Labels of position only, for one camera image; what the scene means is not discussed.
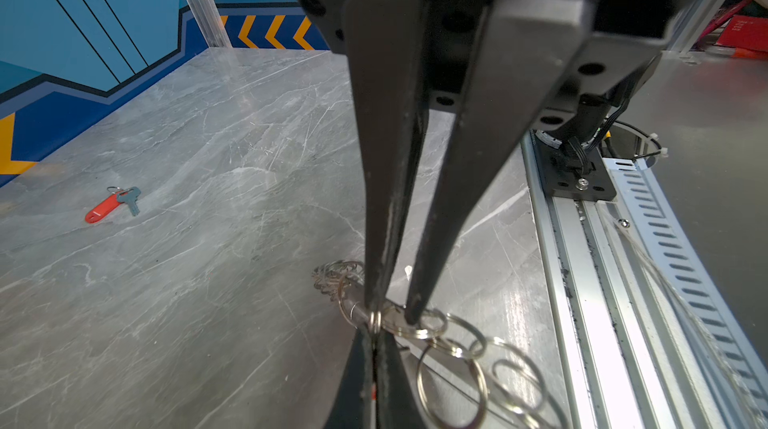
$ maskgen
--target metal split ring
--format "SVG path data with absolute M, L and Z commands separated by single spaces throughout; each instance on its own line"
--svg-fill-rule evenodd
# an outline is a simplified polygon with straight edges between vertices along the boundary
M 549 396 L 547 391 L 547 386 L 544 383 L 544 376 L 541 370 L 539 370 L 538 366 L 533 362 L 531 357 L 528 357 L 519 347 L 513 346 L 512 344 L 508 343 L 502 338 L 493 337 L 493 338 L 486 338 L 486 340 L 491 345 L 501 347 L 503 349 L 506 349 L 507 351 L 512 352 L 515 356 L 522 359 L 525 365 L 527 365 L 531 369 L 531 373 L 529 373 L 525 370 L 524 366 L 516 364 L 507 359 L 499 359 L 493 363 L 493 365 L 491 366 L 491 374 L 488 375 L 488 378 L 491 379 L 491 382 L 493 382 L 494 386 L 496 386 L 496 388 L 499 389 L 502 394 L 504 394 L 504 399 L 505 399 L 505 401 L 499 401 L 498 403 L 504 406 L 505 409 L 517 415 L 520 415 L 523 413 L 539 412 L 542 409 L 543 405 L 546 404 Z M 539 398 L 533 406 L 529 405 L 520 396 L 514 395 L 512 391 L 510 391 L 509 387 L 507 387 L 503 382 L 501 382 L 498 376 L 499 366 L 504 366 L 512 369 L 513 371 L 520 374 L 520 376 L 523 376 L 523 378 L 531 382 L 533 386 L 535 386 L 538 389 Z
M 377 335 L 382 329 L 382 312 L 371 311 L 368 315 L 368 331 L 371 335 Z
M 339 280 L 339 285 L 336 287 L 336 299 L 339 302 L 339 311 L 341 312 L 341 315 L 344 316 L 344 319 L 347 322 L 349 322 L 352 327 L 356 328 L 357 324 L 355 324 L 352 321 L 352 316 L 355 314 L 355 309 L 357 308 L 360 302 L 358 301 L 354 305 L 352 305 L 352 309 L 350 309 L 349 314 L 347 314 L 347 311 L 344 308 L 344 301 L 347 300 L 347 299 L 344 299 L 344 288 L 346 287 L 347 284 L 351 284 L 351 281 L 348 282 L 348 280 L 350 279 L 349 277 L 350 274 L 351 274 L 350 272 L 345 272 L 341 276 L 341 279 Z
M 406 327 L 397 325 L 387 318 L 387 315 L 392 312 L 402 313 L 403 310 L 404 308 L 398 305 L 391 305 L 384 309 L 382 313 L 382 327 L 392 335 L 406 339 L 433 339 L 442 336 L 448 329 L 448 316 L 437 309 L 425 309 L 422 313 L 422 317 L 427 316 L 440 319 L 440 327 L 436 329 L 426 328 L 420 320 L 417 326 Z
M 315 289 L 322 294 L 329 295 L 332 301 L 336 300 L 336 292 L 339 289 L 339 280 L 345 273 L 350 273 L 362 279 L 362 262 L 360 261 L 333 261 L 323 264 L 312 271 Z
M 476 340 L 472 342 L 468 349 L 460 344 L 457 344 L 456 341 L 448 338 L 430 339 L 427 341 L 429 345 L 435 347 L 443 354 L 447 354 L 451 357 L 457 357 L 459 359 L 474 361 L 475 359 L 482 357 L 482 355 L 485 354 L 485 349 L 488 348 L 488 340 L 485 338 L 483 333 L 480 332 L 478 328 L 475 328 L 474 325 L 469 324 L 467 321 L 458 317 L 457 315 L 448 313 L 446 314 L 446 318 L 449 322 L 465 328 L 473 336 L 475 336 Z
M 465 352 L 471 352 L 467 350 L 466 347 L 463 347 L 461 344 L 452 339 L 446 338 L 443 340 L 448 342 L 450 345 L 463 348 Z M 474 359 L 464 358 L 467 366 L 469 366 L 469 372 L 477 382 L 480 399 L 478 402 L 478 411 L 469 423 L 467 423 L 465 426 L 452 426 L 451 424 L 441 419 L 440 416 L 438 416 L 430 408 L 430 406 L 427 405 L 427 394 L 424 390 L 424 377 L 422 376 L 422 373 L 424 371 L 424 357 L 427 356 L 427 352 L 429 352 L 429 350 L 433 347 L 434 346 L 431 345 L 424 347 L 422 357 L 419 357 L 418 365 L 416 366 L 416 387 L 418 388 L 418 399 L 422 403 L 424 412 L 427 414 L 427 416 L 429 416 L 429 418 L 432 420 L 432 422 L 435 423 L 437 427 L 440 427 L 440 429 L 475 429 L 476 427 L 480 427 L 480 425 L 485 420 L 485 415 L 488 413 L 488 386 L 485 383 L 485 375 L 483 374 L 482 367 L 480 367 L 480 364 Z

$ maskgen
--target black mounting hole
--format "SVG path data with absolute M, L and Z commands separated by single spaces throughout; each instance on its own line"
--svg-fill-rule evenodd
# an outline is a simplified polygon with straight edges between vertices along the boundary
M 550 126 L 555 126 L 557 124 L 562 124 L 563 123 L 563 118 L 562 117 L 557 117 L 557 116 L 544 116 L 544 117 L 540 118 L 539 121 L 541 121 L 542 124 L 548 124 Z
M 326 7 L 319 0 L 299 0 L 299 4 L 312 16 L 322 17 L 326 14 Z
M 453 99 L 450 97 L 438 96 L 435 100 L 441 106 L 453 106 Z
M 464 12 L 451 12 L 442 18 L 442 26 L 450 32 L 463 34 L 475 28 L 475 18 Z
M 584 74 L 585 76 L 597 76 L 604 70 L 605 66 L 598 62 L 590 62 L 589 64 L 584 64 L 578 68 L 579 73 Z
M 581 106 L 600 107 L 605 104 L 605 99 L 603 97 L 595 97 L 590 96 L 589 94 L 584 94 L 579 98 L 578 103 L 581 104 Z

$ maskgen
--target gray marble surface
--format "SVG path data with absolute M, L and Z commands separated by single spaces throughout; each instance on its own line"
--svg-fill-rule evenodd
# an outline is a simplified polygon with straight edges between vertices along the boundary
M 452 116 L 433 113 L 390 297 L 405 296 Z M 137 185 L 84 222 L 108 185 Z M 207 50 L 0 188 L 0 427 L 321 427 L 352 338 L 312 269 L 361 258 L 346 60 Z M 522 158 L 434 304 L 508 338 L 564 403 Z

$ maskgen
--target key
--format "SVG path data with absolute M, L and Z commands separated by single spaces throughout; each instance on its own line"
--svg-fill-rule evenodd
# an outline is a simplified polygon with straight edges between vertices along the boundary
M 139 206 L 136 205 L 136 199 L 141 194 L 138 187 L 131 187 L 125 192 L 118 194 L 118 202 L 124 202 L 130 209 L 130 214 L 136 217 L 139 215 Z
M 114 193 L 107 197 L 101 204 L 94 207 L 91 212 L 86 214 L 85 222 L 89 224 L 98 223 L 105 215 L 114 211 L 119 205 L 118 194 Z

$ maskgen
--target pink object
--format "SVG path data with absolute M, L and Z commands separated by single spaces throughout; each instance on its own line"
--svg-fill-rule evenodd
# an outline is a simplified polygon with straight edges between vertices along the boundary
M 733 17 L 737 12 L 742 10 L 750 2 L 752 2 L 752 0 L 742 0 L 741 2 L 737 3 L 736 5 L 734 5 L 727 11 L 725 11 L 725 13 L 722 16 L 710 22 L 710 24 L 706 27 L 706 29 L 704 29 L 704 32 L 702 32 L 701 35 L 699 36 L 699 41 L 701 41 L 707 34 L 712 32 L 713 30 L 722 26 L 725 22 L 728 21 L 728 19 Z

